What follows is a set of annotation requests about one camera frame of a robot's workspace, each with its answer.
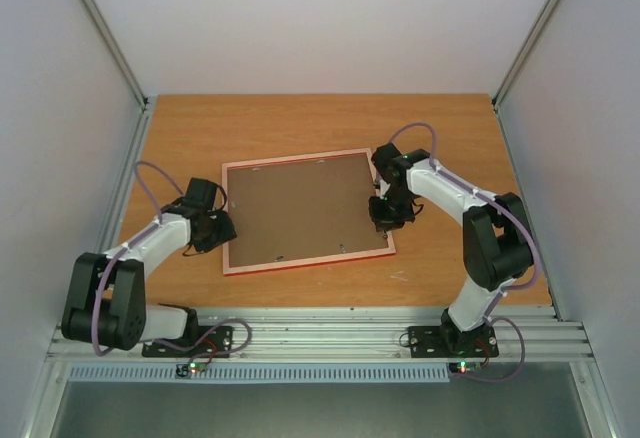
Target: white wall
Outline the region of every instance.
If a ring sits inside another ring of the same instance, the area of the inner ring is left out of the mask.
[[[638,436],[640,0],[564,0],[503,106],[548,271]]]
[[[137,117],[78,0],[0,0],[0,436],[16,437]]]
[[[494,93],[544,0],[96,0],[144,91]]]

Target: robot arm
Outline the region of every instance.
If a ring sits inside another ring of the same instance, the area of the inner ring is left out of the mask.
[[[401,154],[392,144],[379,147],[372,161],[381,179],[380,197],[369,200],[369,214],[378,231],[399,229],[415,220],[413,200],[426,198],[463,227],[464,286],[445,310],[441,334],[451,354],[473,346],[487,315],[506,287],[533,264],[529,247],[513,224],[500,216],[493,200],[529,228],[521,200],[508,193],[480,190],[431,160],[425,150]],[[494,227],[503,233],[496,236]]]
[[[236,237],[229,215],[214,209],[217,188],[213,182],[192,178],[185,196],[166,205],[161,216],[130,240],[101,254],[82,254],[74,265],[67,294],[61,323],[64,337],[92,341],[96,294],[102,295],[103,274],[108,270],[106,285],[113,294],[111,299],[101,299],[97,316],[100,345],[130,350],[141,341],[197,334],[193,310],[147,305],[144,283],[173,252],[191,245],[196,252],[207,253]]]

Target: aluminum frame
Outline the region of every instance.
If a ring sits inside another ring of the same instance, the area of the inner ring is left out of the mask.
[[[369,308],[199,308],[201,325],[222,319],[243,317],[254,329],[252,344],[242,353],[225,360],[229,365],[275,364],[282,369],[299,364],[332,365],[375,369],[388,364],[393,369],[432,366],[446,359],[416,360],[398,344],[407,326],[436,324],[438,307]],[[593,436],[617,437],[615,417],[599,381],[597,366],[581,323],[561,322],[550,306],[503,306],[496,315],[513,319],[527,343],[527,362],[568,362]],[[238,327],[235,339],[246,334]],[[508,325],[496,326],[501,356],[494,362],[519,359],[519,342]],[[156,363],[182,363],[184,359],[147,359],[141,346],[130,351],[114,351],[97,358],[91,345],[65,340],[57,330],[47,353],[38,384],[38,403],[34,403],[24,437],[48,438],[62,402],[72,370],[87,364],[140,366]],[[123,382],[141,381],[123,379]]]
[[[96,26],[98,34],[102,37],[105,45],[107,46],[108,50],[111,52],[111,56],[113,56],[113,59],[115,60],[116,65],[118,65],[120,72],[122,73],[125,80],[129,84],[129,88],[131,88],[131,92],[133,93],[133,96],[135,96],[136,101],[138,102],[140,107],[144,109],[147,103],[147,98],[145,97],[144,92],[142,91],[142,88],[138,80],[136,79],[133,71],[131,70],[131,67],[127,62],[127,59],[122,53],[122,50],[118,45],[118,42],[116,41],[113,34],[111,33],[111,30],[109,29],[109,25],[107,25],[106,20],[102,16],[102,13],[98,8],[98,5],[96,4],[95,0],[80,0],[80,1],[82,2],[85,9],[87,10],[87,13],[89,14],[89,18],[91,19],[93,24]]]
[[[507,74],[502,80],[502,83],[498,87],[498,91],[496,92],[495,97],[493,99],[493,102],[495,103],[496,107],[499,107],[504,101],[504,99],[506,98],[507,93],[509,93],[509,89],[511,88],[511,85],[513,85],[515,80],[518,78],[518,75],[520,74],[520,70],[522,70],[522,68],[526,64],[527,59],[533,52],[536,44],[538,43],[538,40],[540,39],[545,29],[547,28],[547,24],[551,21],[551,18],[553,17],[553,14],[558,8],[560,1],[561,0],[545,1],[542,9],[540,10],[540,13],[536,17],[536,21],[531,27],[531,30],[529,30],[529,34],[525,38],[524,43],[522,44],[522,47],[518,51],[518,54],[513,60],[513,63],[509,67],[509,71],[507,71]]]
[[[138,115],[138,122],[131,135],[131,143],[127,152],[120,172],[118,174],[118,186],[111,194],[107,214],[105,220],[100,227],[99,239],[97,244],[98,252],[108,250],[117,244],[118,235],[124,222],[124,214],[127,210],[127,203],[133,189],[134,175],[133,166],[140,159],[143,150],[143,144],[146,141],[149,127],[151,126],[151,117],[155,111],[157,98],[150,98],[147,105]]]

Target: black mounting plate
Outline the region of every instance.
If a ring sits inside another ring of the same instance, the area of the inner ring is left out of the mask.
[[[207,332],[207,330],[209,330],[209,328],[211,327],[199,326],[198,336],[204,335]],[[224,341],[227,338],[229,341],[227,342],[228,344],[225,345]],[[228,351],[231,349],[231,346],[233,344],[233,327],[221,326],[216,330],[214,330],[213,333],[210,333],[209,335],[207,335],[207,339],[213,342],[214,345],[216,345],[216,348],[218,349],[218,353]],[[185,346],[184,344],[178,342],[178,340],[166,340],[166,341],[174,342],[176,343],[176,345],[179,345],[179,346]],[[197,355],[200,353],[209,353],[210,349],[211,349],[211,346],[208,343],[202,342],[201,344],[196,346],[194,349],[184,352],[184,351],[174,350],[173,348],[168,348],[164,345],[159,345],[156,342],[152,341],[150,344],[145,344],[142,347],[142,356],[144,356],[145,358],[190,358],[193,355]]]
[[[449,352],[445,345],[444,339],[440,334],[440,326],[410,326],[407,328],[409,333],[409,347],[411,350],[411,358],[485,358],[485,351],[479,346],[453,354]],[[490,326],[485,326],[478,335],[478,339],[483,342],[489,350],[489,355],[493,358],[500,354],[498,343],[490,344],[491,338],[495,340],[496,334]]]

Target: wooden table surface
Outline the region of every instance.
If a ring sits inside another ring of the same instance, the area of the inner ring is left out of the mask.
[[[225,162],[375,149],[418,120],[436,128],[438,158],[447,168],[497,193],[518,191],[486,95],[160,96],[142,158],[186,188],[191,177],[220,182]],[[396,145],[401,151],[428,150],[428,130],[411,129]],[[153,170],[142,173],[161,204],[176,198]],[[152,218],[153,208],[136,184],[121,241]],[[177,252],[148,279],[147,301],[263,307],[450,304],[465,278],[458,224],[426,204],[415,223],[393,235],[397,254],[392,257],[230,277],[222,275],[221,247],[191,258]],[[546,283],[512,293],[503,303],[548,304]]]

